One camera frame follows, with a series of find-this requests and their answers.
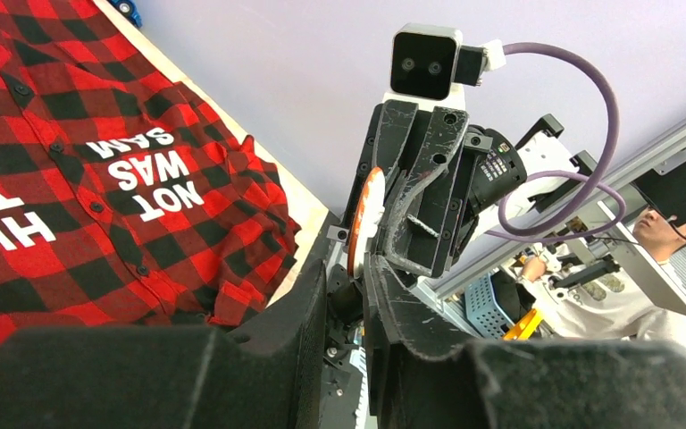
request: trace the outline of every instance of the white t-shirt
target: white t-shirt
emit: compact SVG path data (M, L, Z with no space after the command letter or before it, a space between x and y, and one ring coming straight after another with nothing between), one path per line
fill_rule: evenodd
M661 266L682 285L669 264ZM574 267L570 273L583 268ZM616 340L635 335L638 340L672 341L686 348L686 315L656 307L624 271L570 290L569 298L560 302L546 291L547 281L523 284L546 322L563 337Z

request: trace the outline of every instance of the person's hand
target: person's hand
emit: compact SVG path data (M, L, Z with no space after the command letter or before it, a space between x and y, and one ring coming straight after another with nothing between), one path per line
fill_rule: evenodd
M539 257L531 257L524 263L521 276L530 282L535 282L546 273L546 269L546 263Z

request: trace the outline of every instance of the cable connector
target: cable connector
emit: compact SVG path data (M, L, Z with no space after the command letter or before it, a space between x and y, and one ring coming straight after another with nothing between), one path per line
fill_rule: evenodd
M506 65L506 54L504 54L504 44L495 39L480 46L485 51L485 71L492 72Z
M456 60L454 82L479 87L482 83L480 76L485 71L487 61L484 48L479 46L462 46L459 50L459 57Z

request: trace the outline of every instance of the blue toy car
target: blue toy car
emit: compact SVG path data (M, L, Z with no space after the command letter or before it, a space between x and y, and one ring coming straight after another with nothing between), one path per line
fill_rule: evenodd
M137 28L140 28L143 25L143 21L140 20L138 8L135 7L135 4L132 3L131 0L109 0L109 3L120 11L122 16L127 18L128 21L132 22L132 25Z

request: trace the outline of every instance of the black foam pad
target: black foam pad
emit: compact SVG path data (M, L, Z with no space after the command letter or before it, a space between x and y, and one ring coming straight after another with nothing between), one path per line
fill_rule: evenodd
M316 427L324 265L311 265L296 285L229 334L208 326L19 331L0 348L0 429Z

